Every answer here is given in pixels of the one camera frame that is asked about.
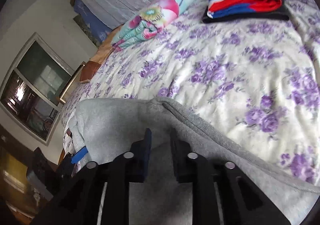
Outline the window with white frame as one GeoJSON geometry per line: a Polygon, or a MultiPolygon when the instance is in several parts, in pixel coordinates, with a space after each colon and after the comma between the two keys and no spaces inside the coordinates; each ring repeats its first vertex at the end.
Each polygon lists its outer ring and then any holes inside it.
{"type": "Polygon", "coordinates": [[[1,107],[33,138],[48,145],[59,120],[60,92],[73,70],[33,33],[8,69],[1,84],[1,107]]]}

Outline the folded teal floral blanket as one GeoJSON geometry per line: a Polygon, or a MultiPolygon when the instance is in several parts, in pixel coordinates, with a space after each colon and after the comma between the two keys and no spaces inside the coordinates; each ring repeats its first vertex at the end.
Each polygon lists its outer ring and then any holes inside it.
{"type": "Polygon", "coordinates": [[[154,38],[195,0],[155,0],[128,20],[111,41],[116,50],[154,38]]]}

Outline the purple floral bedspread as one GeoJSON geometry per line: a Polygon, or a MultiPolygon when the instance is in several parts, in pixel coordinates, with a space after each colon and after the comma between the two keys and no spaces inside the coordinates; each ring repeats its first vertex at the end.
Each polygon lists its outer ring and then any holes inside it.
{"type": "Polygon", "coordinates": [[[288,21],[203,24],[196,0],[148,42],[113,53],[62,109],[85,99],[168,97],[285,173],[319,185],[319,8],[284,0],[288,21]]]}

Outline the grey sweatpants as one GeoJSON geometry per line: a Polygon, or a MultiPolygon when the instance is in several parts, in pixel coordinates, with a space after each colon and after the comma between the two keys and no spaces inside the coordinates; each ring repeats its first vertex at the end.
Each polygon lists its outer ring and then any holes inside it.
{"type": "Polygon", "coordinates": [[[75,149],[98,164],[137,156],[128,218],[115,224],[319,224],[319,187],[284,174],[172,99],[81,101],[69,120],[75,149]]]}

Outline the brown wooden board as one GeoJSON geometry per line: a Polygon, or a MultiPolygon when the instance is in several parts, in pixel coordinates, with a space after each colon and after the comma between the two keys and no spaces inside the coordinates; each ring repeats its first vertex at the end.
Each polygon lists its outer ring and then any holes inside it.
{"type": "Polygon", "coordinates": [[[88,83],[89,81],[91,81],[100,66],[101,65],[97,62],[88,61],[81,71],[79,82],[88,83]]]}

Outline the folded black garment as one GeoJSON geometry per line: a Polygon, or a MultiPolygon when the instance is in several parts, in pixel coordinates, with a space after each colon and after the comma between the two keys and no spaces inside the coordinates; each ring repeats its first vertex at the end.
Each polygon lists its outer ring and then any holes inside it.
{"type": "Polygon", "coordinates": [[[290,20],[291,14],[288,8],[284,4],[284,0],[282,0],[282,5],[277,10],[271,12],[246,12],[246,13],[237,13],[237,14],[229,14],[218,18],[210,18],[207,15],[208,9],[205,10],[201,21],[204,24],[210,23],[221,23],[226,21],[234,21],[240,19],[271,19],[271,20],[290,20]]]}

